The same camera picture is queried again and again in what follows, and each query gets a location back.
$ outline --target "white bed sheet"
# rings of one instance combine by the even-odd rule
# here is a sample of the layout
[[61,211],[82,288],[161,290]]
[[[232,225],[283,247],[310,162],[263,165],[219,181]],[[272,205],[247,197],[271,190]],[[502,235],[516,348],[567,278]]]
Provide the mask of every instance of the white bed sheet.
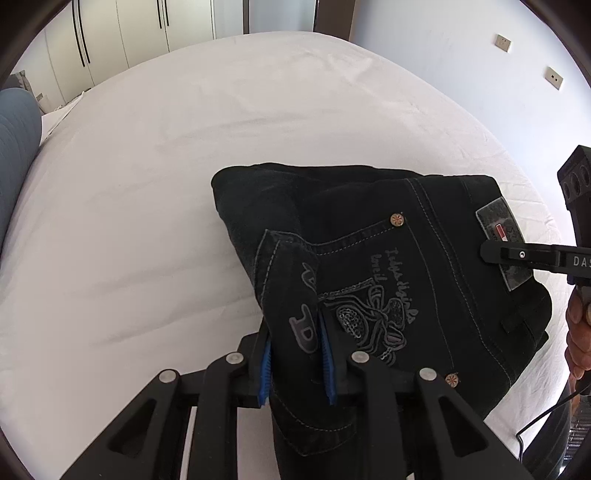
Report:
[[[476,119],[351,43],[245,35],[134,67],[85,94],[43,144],[4,245],[0,424],[37,480],[59,478],[159,370],[202,369],[256,331],[209,182],[266,161],[488,174],[526,241],[560,242]],[[550,341],[487,418],[514,452],[515,432],[567,378],[566,280],[536,277],[553,299]],[[278,478],[267,409],[241,412],[239,469]]]

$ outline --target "gray pillow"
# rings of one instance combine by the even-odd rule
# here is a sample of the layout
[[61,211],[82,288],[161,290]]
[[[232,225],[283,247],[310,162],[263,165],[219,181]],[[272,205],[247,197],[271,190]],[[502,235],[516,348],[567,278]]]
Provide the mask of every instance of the gray pillow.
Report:
[[0,90],[0,245],[41,141],[41,112],[26,90]]

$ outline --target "contrast stitching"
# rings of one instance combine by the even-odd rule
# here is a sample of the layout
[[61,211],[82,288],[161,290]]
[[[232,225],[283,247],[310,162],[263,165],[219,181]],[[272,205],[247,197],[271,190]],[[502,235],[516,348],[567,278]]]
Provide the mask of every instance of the contrast stitching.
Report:
[[300,425],[302,425],[302,426],[304,426],[304,427],[306,427],[308,429],[315,430],[317,432],[331,433],[331,432],[340,432],[341,430],[348,429],[349,427],[353,426],[353,422],[351,422],[348,425],[345,425],[344,427],[341,427],[341,428],[338,428],[338,429],[326,430],[326,429],[319,429],[317,427],[313,427],[312,425],[308,425],[308,424],[304,423],[303,421],[301,421],[298,417],[296,417],[296,415],[294,413],[292,413],[292,411],[289,408],[287,408],[287,405],[285,405],[283,403],[283,400],[279,396],[279,393],[277,392],[277,389],[276,389],[274,383],[273,383],[273,390],[275,392],[275,396],[276,396],[277,400],[279,400],[279,403],[281,403],[281,405],[283,405],[283,407],[287,410],[287,413],[289,413],[294,418],[294,420],[297,423],[299,423]]
[[439,320],[439,309],[437,308],[437,296],[435,295],[435,286],[433,286],[433,280],[431,279],[431,272],[429,272],[429,266],[427,264],[427,261],[425,260],[425,256],[423,255],[423,251],[421,250],[421,247],[419,246],[419,244],[417,242],[417,237],[414,235],[413,229],[410,228],[410,224],[408,223],[408,220],[407,220],[407,225],[408,225],[408,231],[413,236],[413,240],[414,240],[415,244],[417,245],[418,252],[421,254],[421,258],[423,259],[423,264],[425,265],[425,268],[427,269],[427,276],[429,277],[429,283],[431,284],[431,291],[433,292],[433,301],[435,302],[435,317],[437,318],[437,324],[439,325],[439,328],[441,330],[441,334],[443,335],[443,340],[445,341],[445,346],[447,347],[447,353],[449,353],[449,359],[452,361],[451,370],[454,370],[455,367],[454,367],[454,363],[453,363],[452,351],[449,349],[449,344],[447,343],[447,338],[445,336],[445,332],[443,331],[443,327],[441,326],[441,321]]
[[373,237],[375,237],[375,236],[378,236],[378,235],[382,235],[382,233],[389,232],[389,231],[390,231],[390,230],[392,230],[393,228],[394,228],[393,226],[392,226],[392,227],[390,227],[390,228],[386,228],[386,230],[383,230],[383,231],[382,231],[382,232],[380,232],[380,233],[375,233],[375,234],[373,234],[373,235],[371,235],[371,236],[367,236],[367,237],[365,237],[364,239],[362,239],[362,240],[359,240],[358,242],[355,242],[354,244],[347,245],[346,247],[339,248],[338,250],[333,250],[332,252],[326,252],[326,253],[323,253],[323,254],[316,254],[316,255],[318,255],[319,257],[321,257],[322,255],[335,254],[335,253],[337,253],[337,252],[340,252],[341,250],[345,250],[346,248],[349,248],[349,247],[352,247],[352,246],[354,246],[354,245],[357,245],[357,244],[360,244],[360,243],[362,243],[362,242],[365,242],[366,240],[369,240],[370,238],[373,238]]
[[350,439],[353,438],[353,436],[345,439],[344,441],[338,443],[337,445],[331,447],[331,448],[327,448],[326,450],[320,450],[318,452],[310,452],[310,453],[305,453],[302,452],[298,447],[296,447],[293,443],[291,443],[287,437],[285,436],[285,433],[283,433],[283,431],[281,430],[281,427],[279,426],[279,422],[277,421],[277,418],[275,417],[275,414],[273,413],[273,411],[271,410],[271,416],[273,417],[273,419],[275,420],[275,425],[277,425],[277,430],[279,430],[279,432],[281,433],[281,437],[283,437],[283,439],[285,440],[285,442],[295,450],[296,453],[298,453],[299,455],[301,455],[302,457],[309,457],[312,455],[319,455],[321,453],[326,453],[326,452],[331,452],[333,450],[336,450],[337,448],[339,448],[341,445],[344,445],[345,443],[347,443],[348,441],[350,441]]
[[262,283],[262,292],[261,292],[261,308],[262,308],[262,301],[265,298],[265,288],[267,287],[267,278],[269,278],[269,272],[271,271],[271,265],[273,265],[273,260],[275,259],[275,253],[277,252],[277,247],[279,247],[280,241],[278,240],[275,244],[275,248],[273,250],[273,254],[271,255],[271,260],[269,260],[269,265],[267,266],[267,273],[265,274],[265,281]]
[[355,285],[351,285],[350,287],[341,288],[340,290],[326,291],[323,293],[319,293],[318,299],[324,300],[326,297],[332,297],[334,295],[338,295],[339,293],[344,293],[347,291],[355,291],[355,290],[359,289],[360,287],[362,287],[363,284],[369,283],[371,280],[372,280],[371,278],[368,278],[367,280],[362,280],[362,281],[356,283]]
[[259,246],[256,248],[255,263],[254,263],[254,265],[252,267],[252,269],[253,269],[252,274],[254,275],[254,287],[255,287],[255,291],[256,291],[256,278],[258,276],[257,275],[257,271],[256,271],[256,268],[258,266],[258,258],[259,258],[259,254],[261,253],[262,243],[265,241],[265,237],[267,236],[268,231],[269,230],[267,228],[265,228],[265,233],[262,234],[262,238],[261,238],[261,241],[259,242]]
[[460,291],[460,294],[462,295],[462,297],[464,299],[464,303],[466,304],[466,307],[468,309],[468,313],[470,314],[470,318],[472,319],[472,322],[474,323],[474,326],[476,327],[476,331],[478,332],[478,336],[480,338],[480,341],[482,342],[482,346],[486,349],[486,351],[490,354],[490,356],[493,357],[493,359],[499,365],[499,367],[501,367],[501,369],[503,370],[503,372],[505,373],[506,377],[509,380],[509,386],[511,386],[511,377],[509,377],[509,374],[507,373],[507,370],[505,370],[505,367],[503,367],[501,365],[501,363],[498,361],[498,359],[492,354],[492,352],[489,350],[489,348],[484,343],[484,340],[482,339],[482,334],[480,333],[480,327],[476,323],[476,319],[474,318],[474,315],[472,314],[472,309],[470,308],[470,305],[468,304],[468,300],[467,300],[466,296],[464,295],[463,290],[460,288],[460,284],[459,284],[459,282],[457,280],[455,269],[452,266],[452,259],[450,258],[449,253],[447,252],[447,249],[443,245],[443,241],[441,240],[441,237],[439,237],[439,234],[437,233],[437,231],[435,230],[435,227],[431,223],[431,219],[427,215],[427,212],[425,210],[425,207],[423,206],[423,203],[421,202],[421,199],[418,196],[418,193],[417,193],[416,189],[414,188],[414,185],[412,184],[412,182],[409,179],[405,179],[405,180],[408,182],[408,184],[410,185],[410,187],[413,189],[414,195],[415,195],[415,197],[418,200],[418,204],[421,206],[421,210],[423,211],[423,213],[425,215],[425,218],[427,219],[427,222],[429,222],[429,226],[431,227],[431,230],[433,230],[433,233],[435,233],[435,236],[439,240],[439,244],[441,245],[441,248],[443,249],[443,252],[446,254],[447,261],[449,262],[449,264],[450,264],[450,266],[452,268],[453,279],[456,282],[457,289]]
[[319,244],[313,244],[313,243],[309,242],[308,240],[306,240],[305,238],[302,238],[297,233],[293,233],[293,232],[280,232],[279,230],[276,230],[275,232],[276,233],[283,233],[284,235],[294,235],[294,236],[300,238],[301,240],[303,240],[304,242],[306,242],[308,245],[314,245],[315,247],[321,247],[322,245],[332,244],[334,242],[338,242],[339,240],[343,240],[345,238],[348,238],[351,235],[355,235],[356,233],[363,232],[364,230],[367,230],[368,228],[377,226],[377,225],[379,225],[380,223],[383,223],[383,222],[384,222],[383,220],[380,220],[379,222],[373,223],[372,225],[364,226],[363,228],[360,228],[359,230],[356,230],[356,231],[351,232],[351,233],[347,233],[347,235],[343,235],[343,236],[340,236],[338,238],[335,238],[334,240],[331,240],[330,242],[322,242],[322,243],[319,243]]

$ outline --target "rivet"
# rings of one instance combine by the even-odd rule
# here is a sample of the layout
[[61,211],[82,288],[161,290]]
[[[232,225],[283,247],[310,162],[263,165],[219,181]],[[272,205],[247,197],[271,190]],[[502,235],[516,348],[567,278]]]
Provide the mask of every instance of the rivet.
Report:
[[231,365],[241,364],[244,360],[244,355],[240,352],[232,352],[226,355],[226,362]]
[[449,374],[445,377],[445,381],[447,382],[447,385],[449,385],[450,387],[456,388],[458,383],[460,382],[460,378],[457,376],[457,374]]
[[356,364],[364,364],[369,361],[369,354],[367,352],[357,350],[351,354],[351,360]]
[[402,213],[393,213],[390,217],[390,223],[394,226],[403,226],[404,225],[404,217]]
[[162,383],[170,383],[177,378],[177,373],[174,370],[162,370],[158,376],[158,380]]
[[423,380],[427,380],[428,382],[432,382],[437,378],[437,372],[432,368],[422,368],[418,371],[418,374]]

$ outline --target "wall socket plate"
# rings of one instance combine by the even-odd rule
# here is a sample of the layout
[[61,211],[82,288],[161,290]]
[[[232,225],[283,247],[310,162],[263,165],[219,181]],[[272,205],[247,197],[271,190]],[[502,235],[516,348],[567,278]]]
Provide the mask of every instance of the wall socket plate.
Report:
[[503,37],[503,35],[497,35],[496,40],[495,40],[495,45],[497,47],[499,47],[501,50],[509,52],[509,47],[511,46],[511,40]]
[[554,85],[554,88],[556,88],[557,90],[560,90],[560,86],[562,85],[562,81],[564,80],[560,75],[558,75],[558,73],[556,73],[550,67],[546,69],[546,74],[544,75],[544,78],[548,80],[552,85]]

